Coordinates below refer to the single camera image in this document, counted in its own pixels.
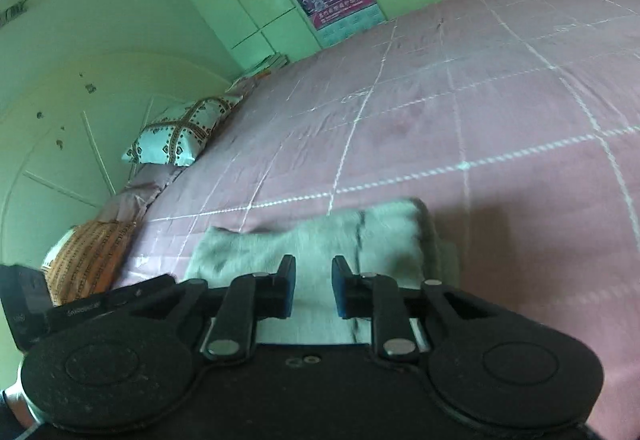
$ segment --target pink bedspread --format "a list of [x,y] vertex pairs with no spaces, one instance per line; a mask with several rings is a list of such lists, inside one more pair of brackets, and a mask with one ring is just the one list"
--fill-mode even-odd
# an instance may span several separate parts
[[589,344],[640,434],[640,0],[446,0],[263,81],[150,207],[121,283],[253,231],[417,196],[463,288]]

